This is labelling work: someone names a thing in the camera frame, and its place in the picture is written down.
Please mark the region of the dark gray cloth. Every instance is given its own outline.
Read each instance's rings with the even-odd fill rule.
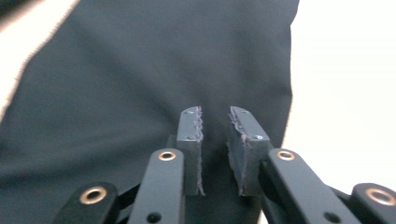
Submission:
[[[227,158],[229,106],[280,147],[298,0],[81,1],[27,64],[0,126],[0,223],[49,223],[80,186],[139,184],[179,113],[204,115],[205,197],[187,223],[255,223]]]

